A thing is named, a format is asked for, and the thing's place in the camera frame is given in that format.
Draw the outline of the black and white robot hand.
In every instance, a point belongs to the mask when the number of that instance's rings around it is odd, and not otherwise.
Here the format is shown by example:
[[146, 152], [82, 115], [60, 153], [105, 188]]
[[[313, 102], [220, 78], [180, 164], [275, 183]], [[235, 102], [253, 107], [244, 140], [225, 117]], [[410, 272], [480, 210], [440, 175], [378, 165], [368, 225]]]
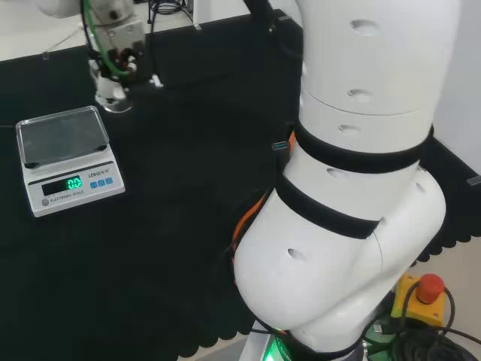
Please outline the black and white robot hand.
[[95, 84], [95, 102], [107, 112], [120, 114], [133, 107], [131, 91], [137, 86], [163, 87], [145, 58], [141, 43], [122, 51], [101, 52], [89, 45], [89, 73]]

